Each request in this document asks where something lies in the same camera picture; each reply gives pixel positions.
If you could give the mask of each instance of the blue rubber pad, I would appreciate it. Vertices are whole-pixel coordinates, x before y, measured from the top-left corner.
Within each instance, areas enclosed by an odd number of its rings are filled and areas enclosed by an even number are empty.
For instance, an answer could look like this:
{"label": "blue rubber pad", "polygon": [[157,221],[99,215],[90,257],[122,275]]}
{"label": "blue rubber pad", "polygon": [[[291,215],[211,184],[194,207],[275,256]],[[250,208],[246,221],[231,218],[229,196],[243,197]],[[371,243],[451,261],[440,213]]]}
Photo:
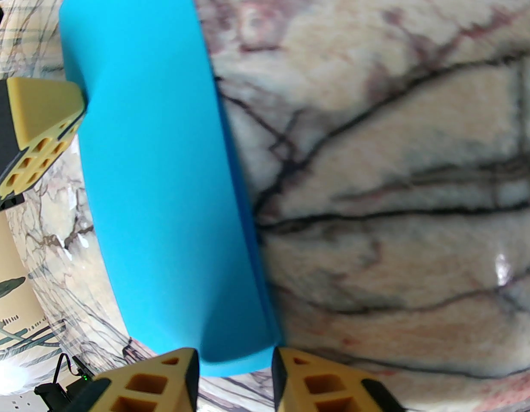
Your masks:
{"label": "blue rubber pad", "polygon": [[157,353],[198,349],[203,375],[269,367],[281,334],[192,0],[65,0],[60,29],[128,332]]}

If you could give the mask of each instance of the black cable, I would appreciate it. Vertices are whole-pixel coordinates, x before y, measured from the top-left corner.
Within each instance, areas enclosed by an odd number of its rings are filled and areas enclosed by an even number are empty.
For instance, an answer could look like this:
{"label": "black cable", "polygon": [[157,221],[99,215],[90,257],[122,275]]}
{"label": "black cable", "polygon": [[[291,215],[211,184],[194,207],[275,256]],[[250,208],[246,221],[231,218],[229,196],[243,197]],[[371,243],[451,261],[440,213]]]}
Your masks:
{"label": "black cable", "polygon": [[70,373],[74,375],[75,377],[78,377],[79,375],[81,375],[80,371],[78,371],[78,373],[72,372],[72,367],[70,365],[70,359],[65,353],[61,353],[61,355],[59,355],[59,361],[57,361],[57,367],[55,368],[55,375],[53,376],[53,384],[57,383],[57,379],[59,378],[59,372],[61,371],[61,362],[63,361],[63,357],[67,358],[67,367]]}

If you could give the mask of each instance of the blue silicone mat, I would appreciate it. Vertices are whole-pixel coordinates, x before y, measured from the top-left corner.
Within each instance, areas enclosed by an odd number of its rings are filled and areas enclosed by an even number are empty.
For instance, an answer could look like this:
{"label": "blue silicone mat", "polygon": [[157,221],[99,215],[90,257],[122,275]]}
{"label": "blue silicone mat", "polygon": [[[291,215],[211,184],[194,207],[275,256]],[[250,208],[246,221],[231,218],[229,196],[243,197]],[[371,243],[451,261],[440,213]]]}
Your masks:
{"label": "blue silicone mat", "polygon": [[60,29],[128,332],[157,353],[198,349],[203,375],[268,367],[281,335],[192,0],[65,0]]}

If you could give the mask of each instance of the yellow 3d-printed part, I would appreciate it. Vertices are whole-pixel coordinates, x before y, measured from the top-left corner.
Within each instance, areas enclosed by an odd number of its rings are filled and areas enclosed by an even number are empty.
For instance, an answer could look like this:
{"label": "yellow 3d-printed part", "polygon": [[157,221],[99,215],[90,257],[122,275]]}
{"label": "yellow 3d-printed part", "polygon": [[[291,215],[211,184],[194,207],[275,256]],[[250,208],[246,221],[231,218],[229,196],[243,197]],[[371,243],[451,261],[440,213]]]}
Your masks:
{"label": "yellow 3d-printed part", "polygon": [[273,355],[277,412],[404,412],[369,373],[291,348]]}
{"label": "yellow 3d-printed part", "polygon": [[16,143],[22,156],[0,184],[0,197],[28,190],[70,145],[84,112],[72,82],[9,78],[7,90]]}
{"label": "yellow 3d-printed part", "polygon": [[198,353],[181,348],[95,377],[110,380],[91,412],[196,412]]}

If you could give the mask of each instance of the marble surface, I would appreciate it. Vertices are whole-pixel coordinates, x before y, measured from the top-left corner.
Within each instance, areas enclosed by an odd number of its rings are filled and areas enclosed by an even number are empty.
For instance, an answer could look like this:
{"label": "marble surface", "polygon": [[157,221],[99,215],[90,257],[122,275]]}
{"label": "marble surface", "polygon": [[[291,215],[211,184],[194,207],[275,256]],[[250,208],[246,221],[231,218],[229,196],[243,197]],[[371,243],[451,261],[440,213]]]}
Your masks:
{"label": "marble surface", "polygon": [[[61,0],[7,0],[0,71],[63,77]],[[289,345],[409,410],[530,411],[530,0],[195,0]],[[78,146],[8,212],[66,349],[129,338]],[[267,371],[203,410],[271,410]]]}

